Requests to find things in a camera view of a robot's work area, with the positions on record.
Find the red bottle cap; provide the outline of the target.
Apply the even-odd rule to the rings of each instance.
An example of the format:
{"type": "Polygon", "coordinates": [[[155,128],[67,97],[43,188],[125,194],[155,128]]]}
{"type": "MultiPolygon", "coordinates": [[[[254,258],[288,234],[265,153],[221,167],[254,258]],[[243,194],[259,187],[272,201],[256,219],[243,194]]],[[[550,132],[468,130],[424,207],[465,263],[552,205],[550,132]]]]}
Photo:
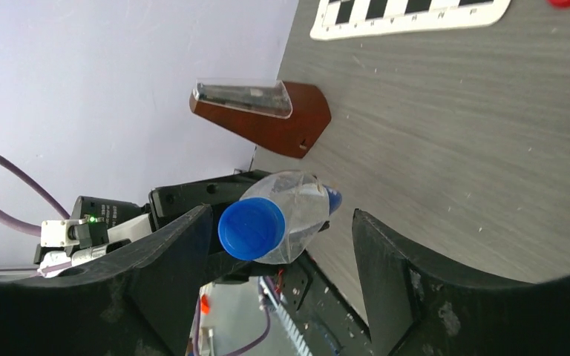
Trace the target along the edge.
{"type": "Polygon", "coordinates": [[[570,0],[547,0],[547,2],[556,8],[570,8],[570,0]]]}

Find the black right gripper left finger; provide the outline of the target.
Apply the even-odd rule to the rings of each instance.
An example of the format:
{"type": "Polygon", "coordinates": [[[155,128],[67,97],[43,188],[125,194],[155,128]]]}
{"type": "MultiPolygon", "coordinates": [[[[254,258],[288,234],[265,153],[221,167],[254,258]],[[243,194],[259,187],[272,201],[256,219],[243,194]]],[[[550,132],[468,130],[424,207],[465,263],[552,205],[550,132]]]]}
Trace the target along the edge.
{"type": "Polygon", "coordinates": [[[184,355],[212,220],[202,205],[57,277],[0,281],[0,355],[184,355]]]}

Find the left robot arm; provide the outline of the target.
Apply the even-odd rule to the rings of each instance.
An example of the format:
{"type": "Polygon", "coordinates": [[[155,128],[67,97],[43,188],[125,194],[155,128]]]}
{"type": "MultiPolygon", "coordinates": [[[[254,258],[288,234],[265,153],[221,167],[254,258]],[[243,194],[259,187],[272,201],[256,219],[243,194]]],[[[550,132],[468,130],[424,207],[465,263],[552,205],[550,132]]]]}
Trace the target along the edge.
{"type": "Polygon", "coordinates": [[[148,203],[143,206],[132,202],[80,196],[74,204],[71,217],[100,218],[109,228],[113,228],[146,215],[148,222],[145,225],[152,231],[157,231],[196,206],[210,205],[213,214],[212,235],[202,283],[241,284],[247,282],[250,277],[275,275],[280,267],[242,261],[229,255],[219,241],[217,224],[226,208],[239,200],[251,185],[267,175],[265,171],[247,171],[159,187],[149,193],[148,203]]]}

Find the blue bottle cap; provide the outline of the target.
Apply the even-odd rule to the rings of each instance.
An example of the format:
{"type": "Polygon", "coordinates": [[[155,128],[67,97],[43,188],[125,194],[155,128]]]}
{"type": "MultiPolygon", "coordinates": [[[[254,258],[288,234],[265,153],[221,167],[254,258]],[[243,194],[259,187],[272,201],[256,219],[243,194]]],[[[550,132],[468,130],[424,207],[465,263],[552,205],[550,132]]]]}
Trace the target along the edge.
{"type": "Polygon", "coordinates": [[[239,260],[257,260],[284,238],[286,220],[271,200],[250,197],[231,204],[222,213],[217,234],[224,250],[239,260]]]}

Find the clear bottle blue label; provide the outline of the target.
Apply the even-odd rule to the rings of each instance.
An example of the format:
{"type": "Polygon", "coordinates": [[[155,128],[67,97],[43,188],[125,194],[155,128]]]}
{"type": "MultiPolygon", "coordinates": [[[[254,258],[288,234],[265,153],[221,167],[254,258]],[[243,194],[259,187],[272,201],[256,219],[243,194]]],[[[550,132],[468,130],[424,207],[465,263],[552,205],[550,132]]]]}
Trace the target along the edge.
{"type": "Polygon", "coordinates": [[[287,264],[298,258],[342,204],[339,190],[306,171],[280,171],[240,198],[257,212],[252,238],[267,237],[257,262],[287,264]]]}

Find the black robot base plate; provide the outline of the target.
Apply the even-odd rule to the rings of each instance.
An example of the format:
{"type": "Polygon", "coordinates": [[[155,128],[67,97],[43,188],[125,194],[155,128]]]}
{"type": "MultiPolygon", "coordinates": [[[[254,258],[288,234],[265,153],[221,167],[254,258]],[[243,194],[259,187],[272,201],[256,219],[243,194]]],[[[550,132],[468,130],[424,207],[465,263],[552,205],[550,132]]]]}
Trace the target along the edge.
{"type": "Polygon", "coordinates": [[[312,355],[375,354],[367,324],[308,253],[268,277],[312,355]]]}

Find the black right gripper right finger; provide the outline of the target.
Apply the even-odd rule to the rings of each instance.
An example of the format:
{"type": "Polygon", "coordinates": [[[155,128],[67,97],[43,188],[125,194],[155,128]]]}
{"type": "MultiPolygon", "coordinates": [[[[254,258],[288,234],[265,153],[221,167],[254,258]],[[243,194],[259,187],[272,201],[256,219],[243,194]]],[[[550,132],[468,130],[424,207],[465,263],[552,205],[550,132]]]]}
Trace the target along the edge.
{"type": "Polygon", "coordinates": [[[376,355],[570,355],[570,274],[480,271],[360,209],[352,236],[376,355]]]}

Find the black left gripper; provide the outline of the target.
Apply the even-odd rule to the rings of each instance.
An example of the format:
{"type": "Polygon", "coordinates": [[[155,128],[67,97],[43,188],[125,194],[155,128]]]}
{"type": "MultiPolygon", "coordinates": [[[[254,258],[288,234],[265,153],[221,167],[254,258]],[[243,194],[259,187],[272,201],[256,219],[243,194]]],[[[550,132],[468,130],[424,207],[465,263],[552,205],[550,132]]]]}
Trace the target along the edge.
{"type": "Polygon", "coordinates": [[[238,201],[247,189],[269,175],[254,170],[224,177],[155,188],[149,194],[151,224],[159,230],[199,205],[212,207],[212,235],[206,267],[200,273],[202,284],[241,284],[250,277],[273,276],[275,267],[243,261],[229,255],[221,245],[217,225],[224,210],[238,201]]]}

